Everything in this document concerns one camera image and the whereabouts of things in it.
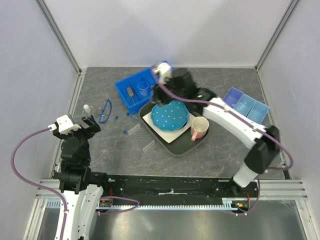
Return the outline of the glass flask with stopper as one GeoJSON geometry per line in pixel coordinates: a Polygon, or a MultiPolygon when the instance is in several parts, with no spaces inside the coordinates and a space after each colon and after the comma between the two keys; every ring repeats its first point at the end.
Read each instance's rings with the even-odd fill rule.
{"type": "Polygon", "coordinates": [[[82,110],[82,116],[83,117],[88,117],[90,119],[95,119],[96,118],[96,109],[92,105],[84,104],[83,105],[83,110],[82,110]]]}

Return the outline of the glass beaker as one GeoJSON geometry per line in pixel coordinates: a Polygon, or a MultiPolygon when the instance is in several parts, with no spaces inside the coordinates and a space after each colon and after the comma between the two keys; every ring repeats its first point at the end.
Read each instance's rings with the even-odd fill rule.
{"type": "Polygon", "coordinates": [[[142,97],[146,98],[149,96],[149,84],[147,82],[140,82],[137,87],[142,97]]]}

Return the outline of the wooden brush handle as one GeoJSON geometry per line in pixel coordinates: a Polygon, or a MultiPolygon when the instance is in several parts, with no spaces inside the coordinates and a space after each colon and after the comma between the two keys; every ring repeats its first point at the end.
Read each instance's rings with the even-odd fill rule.
{"type": "Polygon", "coordinates": [[[133,89],[130,86],[127,87],[127,93],[131,97],[132,104],[135,105],[136,103],[135,103],[135,100],[134,100],[134,92],[133,92],[133,89]]]}

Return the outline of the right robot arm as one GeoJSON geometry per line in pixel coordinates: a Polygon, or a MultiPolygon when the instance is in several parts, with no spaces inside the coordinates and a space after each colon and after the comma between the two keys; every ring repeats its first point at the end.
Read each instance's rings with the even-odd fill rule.
{"type": "Polygon", "coordinates": [[[265,127],[240,114],[207,88],[197,87],[187,68],[172,69],[167,63],[152,66],[155,80],[152,102],[165,106],[176,100],[208,121],[215,122],[236,136],[248,149],[242,166],[231,178],[229,191],[242,196],[247,186],[262,175],[280,152],[277,127],[265,127]]]}

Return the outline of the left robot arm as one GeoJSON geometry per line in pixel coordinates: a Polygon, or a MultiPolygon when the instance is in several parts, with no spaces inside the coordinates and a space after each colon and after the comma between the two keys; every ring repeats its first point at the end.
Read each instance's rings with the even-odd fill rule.
{"type": "Polygon", "coordinates": [[[106,196],[110,185],[106,174],[92,172],[89,139],[101,131],[92,116],[81,119],[83,127],[65,114],[50,125],[52,134],[62,140],[59,180],[62,195],[56,238],[87,240],[100,197],[106,196]]]}

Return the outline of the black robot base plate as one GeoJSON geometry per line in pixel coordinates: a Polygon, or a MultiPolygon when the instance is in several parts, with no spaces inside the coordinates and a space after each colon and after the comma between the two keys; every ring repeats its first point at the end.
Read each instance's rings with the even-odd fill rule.
{"type": "Polygon", "coordinates": [[[258,185],[252,181],[245,188],[229,178],[168,177],[140,175],[109,175],[103,196],[140,200],[161,195],[210,196],[252,200],[258,195],[258,185]]]}

